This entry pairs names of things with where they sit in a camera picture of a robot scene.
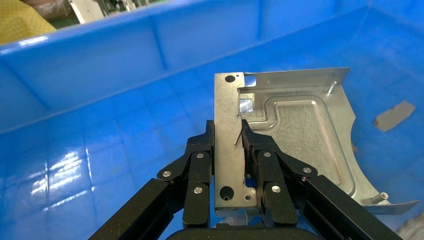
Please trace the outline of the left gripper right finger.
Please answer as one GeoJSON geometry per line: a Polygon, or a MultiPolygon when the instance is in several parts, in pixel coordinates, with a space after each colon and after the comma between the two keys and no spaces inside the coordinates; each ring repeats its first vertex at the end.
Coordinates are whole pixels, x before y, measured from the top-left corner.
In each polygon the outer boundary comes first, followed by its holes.
{"type": "Polygon", "coordinates": [[[295,227],[303,217],[322,240],[397,240],[399,236],[311,165],[241,122],[245,165],[271,225],[295,227]]]}

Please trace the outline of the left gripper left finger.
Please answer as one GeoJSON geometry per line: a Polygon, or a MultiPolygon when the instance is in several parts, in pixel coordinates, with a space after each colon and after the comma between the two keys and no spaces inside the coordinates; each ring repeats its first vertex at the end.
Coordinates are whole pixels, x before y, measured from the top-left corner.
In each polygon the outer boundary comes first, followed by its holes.
{"type": "Polygon", "coordinates": [[[214,162],[213,120],[188,138],[184,154],[162,168],[91,237],[92,240],[157,240],[183,210],[185,228],[210,226],[214,162]]]}

